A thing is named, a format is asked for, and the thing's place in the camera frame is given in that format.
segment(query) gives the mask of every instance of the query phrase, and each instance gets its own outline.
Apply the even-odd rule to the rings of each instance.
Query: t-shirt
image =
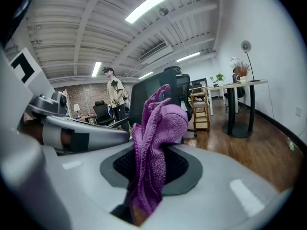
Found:
[[[117,82],[114,86],[112,86],[112,84],[111,84],[113,81]],[[118,78],[114,77],[114,79],[112,81],[109,81],[106,85],[106,91],[107,91],[107,94],[110,97],[110,102],[111,102],[112,108],[116,107],[116,105],[114,103],[112,103],[112,100],[115,99],[119,90],[124,90],[124,86]],[[118,100],[119,100],[120,105],[123,105],[125,103],[122,95],[119,96]]]

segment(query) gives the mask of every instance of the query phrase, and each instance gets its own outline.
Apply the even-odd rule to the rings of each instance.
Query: potted plant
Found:
[[[223,74],[219,73],[219,74],[216,75],[216,80],[214,80],[213,77],[210,77],[210,79],[211,79],[212,82],[213,82],[213,86],[214,86],[214,87],[218,87],[218,86],[219,86],[218,82],[219,82],[219,81],[224,81],[225,76],[224,76]]]
[[[249,72],[249,64],[244,63],[243,61],[235,62],[234,66],[236,68],[237,77],[240,77],[240,80],[237,79],[238,82],[246,83],[248,82],[248,72]]]

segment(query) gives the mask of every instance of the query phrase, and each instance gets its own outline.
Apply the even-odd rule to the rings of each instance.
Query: wall outlet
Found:
[[[296,110],[295,110],[295,114],[298,115],[299,117],[302,115],[302,108],[300,107],[296,107]]]

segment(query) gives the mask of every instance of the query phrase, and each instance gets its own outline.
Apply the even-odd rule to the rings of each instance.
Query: air vent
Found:
[[[142,55],[139,60],[142,64],[150,64],[159,58],[173,52],[173,49],[170,45],[167,45],[166,42],[159,44],[153,49],[149,50],[146,54]]]

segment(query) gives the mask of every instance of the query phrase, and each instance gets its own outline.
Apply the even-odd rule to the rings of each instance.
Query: baseball cap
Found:
[[[113,71],[113,72],[114,72],[113,68],[111,68],[111,67],[102,68],[102,71],[103,71],[104,73],[106,73],[106,72],[108,72],[108,71]]]

